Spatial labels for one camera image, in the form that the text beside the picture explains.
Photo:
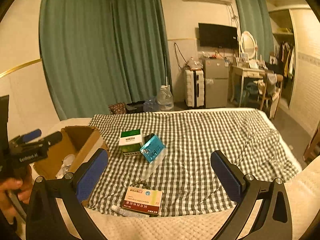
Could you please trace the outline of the person's left hand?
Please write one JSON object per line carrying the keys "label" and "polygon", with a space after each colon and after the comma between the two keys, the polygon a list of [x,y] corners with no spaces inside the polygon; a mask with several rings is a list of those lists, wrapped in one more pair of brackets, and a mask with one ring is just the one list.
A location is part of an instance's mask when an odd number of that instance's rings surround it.
{"label": "person's left hand", "polygon": [[17,191],[17,198],[24,204],[29,203],[33,189],[31,166],[27,166],[27,175],[23,179],[8,178],[1,180],[1,211],[9,224],[14,223],[17,211],[14,208],[11,195]]}

